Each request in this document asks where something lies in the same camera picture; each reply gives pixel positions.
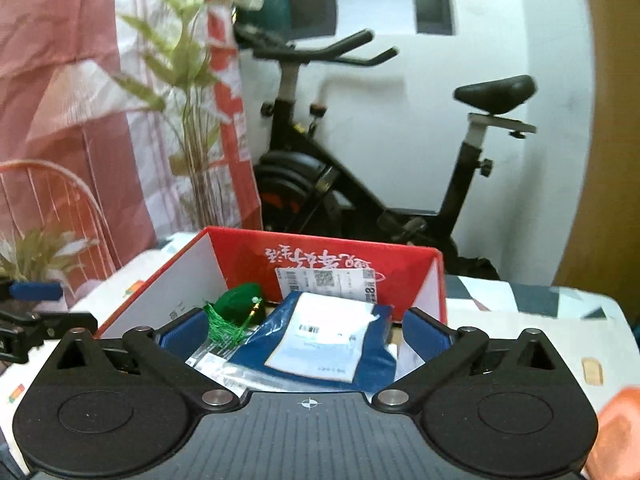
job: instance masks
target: brown wooden panel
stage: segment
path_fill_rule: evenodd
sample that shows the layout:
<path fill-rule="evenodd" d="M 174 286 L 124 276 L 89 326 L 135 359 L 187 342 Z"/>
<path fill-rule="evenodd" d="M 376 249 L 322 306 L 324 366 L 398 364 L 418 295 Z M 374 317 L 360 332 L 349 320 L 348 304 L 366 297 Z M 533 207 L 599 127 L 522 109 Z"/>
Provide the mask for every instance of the brown wooden panel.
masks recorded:
<path fill-rule="evenodd" d="M 640 315 L 640 0 L 589 0 L 596 97 L 589 163 L 555 283 Z"/>

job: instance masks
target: exercise bike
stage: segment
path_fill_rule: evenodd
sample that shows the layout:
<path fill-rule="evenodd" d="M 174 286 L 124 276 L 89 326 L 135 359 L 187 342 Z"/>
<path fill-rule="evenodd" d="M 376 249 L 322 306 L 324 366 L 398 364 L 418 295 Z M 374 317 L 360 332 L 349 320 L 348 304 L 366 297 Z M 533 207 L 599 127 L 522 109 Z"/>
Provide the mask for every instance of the exercise bike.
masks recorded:
<path fill-rule="evenodd" d="M 510 131 L 516 139 L 536 132 L 532 124 L 497 117 L 523 104 L 536 92 L 529 75 L 483 82 L 457 88 L 454 98 L 487 112 L 468 115 L 468 131 L 439 212 L 387 208 L 314 136 L 327 108 L 312 104 L 312 121 L 303 128 L 293 121 L 296 84 L 300 67 L 311 62 L 373 67 L 393 59 L 391 48 L 372 59 L 345 56 L 373 40 L 373 32 L 362 30 L 331 46 L 299 49 L 276 36 L 241 28 L 241 44 L 253 50 L 255 59 L 276 60 L 281 69 L 280 89 L 273 103 L 262 104 L 260 113 L 272 119 L 270 150 L 254 167 L 262 200 L 266 230 L 298 234 L 394 242 L 430 246 L 444 255 L 451 274 L 498 279 L 484 258 L 461 258 L 451 238 L 476 170 L 489 177 L 493 161 L 480 159 L 489 126 Z"/>

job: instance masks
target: gray ribbed surface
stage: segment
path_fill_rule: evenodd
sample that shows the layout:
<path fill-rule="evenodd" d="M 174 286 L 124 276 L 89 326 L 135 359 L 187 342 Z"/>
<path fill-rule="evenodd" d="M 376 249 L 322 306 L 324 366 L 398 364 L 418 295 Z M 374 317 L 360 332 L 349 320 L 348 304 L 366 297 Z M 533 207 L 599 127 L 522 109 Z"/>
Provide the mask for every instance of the gray ribbed surface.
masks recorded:
<path fill-rule="evenodd" d="M 318 404 L 308 409 L 307 399 Z M 36 475 L 35 480 L 52 478 Z M 361 394 L 256 393 L 207 415 L 189 442 L 135 480 L 470 480 L 435 454 L 407 416 Z"/>

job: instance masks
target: white label on blue package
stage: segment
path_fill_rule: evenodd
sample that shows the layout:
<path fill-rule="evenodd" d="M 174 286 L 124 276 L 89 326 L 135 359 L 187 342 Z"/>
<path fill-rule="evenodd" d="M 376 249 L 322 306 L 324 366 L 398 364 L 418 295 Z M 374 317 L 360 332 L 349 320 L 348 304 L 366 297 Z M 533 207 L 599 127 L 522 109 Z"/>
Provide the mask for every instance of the white label on blue package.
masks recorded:
<path fill-rule="evenodd" d="M 351 383 L 362 357 L 372 303 L 302 294 L 269 368 L 329 381 Z"/>
<path fill-rule="evenodd" d="M 375 274 L 373 269 L 276 269 L 283 298 L 290 292 L 301 291 L 367 303 L 378 300 Z"/>

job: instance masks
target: red box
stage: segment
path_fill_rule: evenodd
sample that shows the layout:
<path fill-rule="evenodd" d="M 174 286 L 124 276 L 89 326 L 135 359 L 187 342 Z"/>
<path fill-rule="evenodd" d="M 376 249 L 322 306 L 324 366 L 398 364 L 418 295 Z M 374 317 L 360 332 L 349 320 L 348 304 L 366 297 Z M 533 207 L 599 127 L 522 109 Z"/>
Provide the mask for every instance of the red box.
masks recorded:
<path fill-rule="evenodd" d="M 159 328 L 247 282 L 260 283 L 265 299 L 279 302 L 279 267 L 373 269 L 378 303 L 393 306 L 395 320 L 419 306 L 446 322 L 442 255 L 436 249 L 208 227 L 140 286 L 98 334 L 120 337 L 138 325 Z"/>

